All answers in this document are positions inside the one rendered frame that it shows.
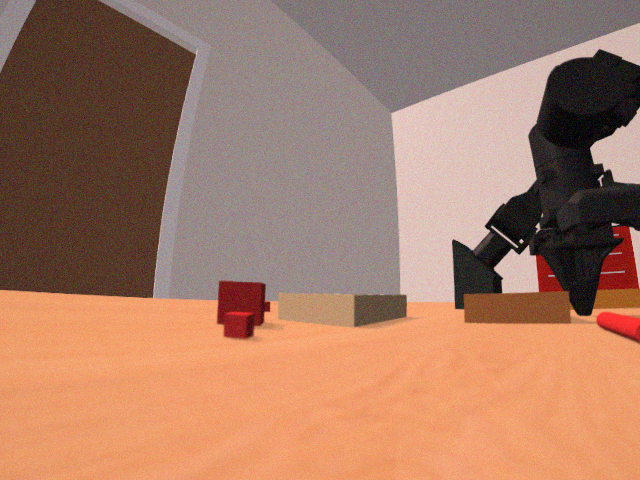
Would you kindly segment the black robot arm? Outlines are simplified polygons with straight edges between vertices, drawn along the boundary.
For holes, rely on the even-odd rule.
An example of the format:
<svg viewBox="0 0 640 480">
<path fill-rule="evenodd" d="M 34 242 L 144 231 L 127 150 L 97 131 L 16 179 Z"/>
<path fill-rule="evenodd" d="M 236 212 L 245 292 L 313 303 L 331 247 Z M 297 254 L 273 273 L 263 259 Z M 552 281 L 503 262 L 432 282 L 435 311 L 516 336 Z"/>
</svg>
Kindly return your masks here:
<svg viewBox="0 0 640 480">
<path fill-rule="evenodd" d="M 551 70 L 537 124 L 528 135 L 535 173 L 566 156 L 592 158 L 594 142 L 626 128 L 635 117 L 640 108 L 640 66 L 621 59 L 599 49 L 593 57 L 573 58 Z M 511 249 L 520 255 L 537 233 L 542 206 L 534 193 L 536 182 L 497 209 L 485 225 L 490 232 L 469 250 L 490 271 Z"/>
</svg>

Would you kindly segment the red cylinder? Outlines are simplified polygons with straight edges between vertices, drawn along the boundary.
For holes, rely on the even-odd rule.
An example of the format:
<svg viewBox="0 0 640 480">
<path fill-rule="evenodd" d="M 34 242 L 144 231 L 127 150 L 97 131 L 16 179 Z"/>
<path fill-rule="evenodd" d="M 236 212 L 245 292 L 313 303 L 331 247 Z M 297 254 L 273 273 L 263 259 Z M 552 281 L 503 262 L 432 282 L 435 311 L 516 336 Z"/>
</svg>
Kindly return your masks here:
<svg viewBox="0 0 640 480">
<path fill-rule="evenodd" d="M 640 343 L 640 318 L 602 312 L 597 316 L 596 322 L 606 331 Z"/>
</svg>

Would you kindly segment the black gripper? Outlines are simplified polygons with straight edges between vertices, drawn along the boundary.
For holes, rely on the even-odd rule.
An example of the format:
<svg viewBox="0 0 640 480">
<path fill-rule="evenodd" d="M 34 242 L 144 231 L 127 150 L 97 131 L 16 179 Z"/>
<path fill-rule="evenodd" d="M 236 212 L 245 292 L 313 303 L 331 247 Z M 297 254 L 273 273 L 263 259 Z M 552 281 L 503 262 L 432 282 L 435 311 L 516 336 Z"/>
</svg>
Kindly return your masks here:
<svg viewBox="0 0 640 480">
<path fill-rule="evenodd" d="M 581 317 L 592 315 L 604 259 L 624 240 L 614 238 L 612 223 L 640 226 L 640 184 L 599 188 L 604 173 L 603 163 L 581 155 L 536 171 L 543 217 L 530 256 L 543 256 Z"/>
</svg>

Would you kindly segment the tan flat board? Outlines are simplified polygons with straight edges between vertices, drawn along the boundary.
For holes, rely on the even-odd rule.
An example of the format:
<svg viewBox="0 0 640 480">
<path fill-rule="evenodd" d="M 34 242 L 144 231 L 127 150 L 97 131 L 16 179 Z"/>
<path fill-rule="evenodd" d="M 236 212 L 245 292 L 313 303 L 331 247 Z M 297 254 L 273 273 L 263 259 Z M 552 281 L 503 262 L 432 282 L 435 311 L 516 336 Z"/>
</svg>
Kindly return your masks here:
<svg viewBox="0 0 640 480">
<path fill-rule="evenodd" d="M 279 293 L 279 320 L 361 327 L 404 318 L 407 294 L 307 294 Z"/>
</svg>

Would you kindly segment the orange long rectangular bar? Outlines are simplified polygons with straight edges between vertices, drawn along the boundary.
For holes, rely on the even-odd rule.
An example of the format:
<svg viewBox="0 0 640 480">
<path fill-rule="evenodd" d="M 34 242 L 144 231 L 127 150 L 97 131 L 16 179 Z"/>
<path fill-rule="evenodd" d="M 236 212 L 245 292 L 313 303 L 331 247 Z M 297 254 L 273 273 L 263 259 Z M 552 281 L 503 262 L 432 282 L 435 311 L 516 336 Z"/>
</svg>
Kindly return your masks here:
<svg viewBox="0 0 640 480">
<path fill-rule="evenodd" d="M 597 290 L 593 309 L 640 308 L 639 289 Z"/>
</svg>

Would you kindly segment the brown block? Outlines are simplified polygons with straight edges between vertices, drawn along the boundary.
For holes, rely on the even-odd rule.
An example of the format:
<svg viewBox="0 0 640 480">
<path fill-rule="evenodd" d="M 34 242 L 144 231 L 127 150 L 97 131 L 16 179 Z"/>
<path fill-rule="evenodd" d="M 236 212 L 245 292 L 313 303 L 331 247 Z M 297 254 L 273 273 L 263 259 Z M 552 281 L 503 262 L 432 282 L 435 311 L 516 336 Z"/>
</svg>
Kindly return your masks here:
<svg viewBox="0 0 640 480">
<path fill-rule="evenodd" d="M 465 323 L 571 324 L 569 291 L 464 294 Z"/>
</svg>

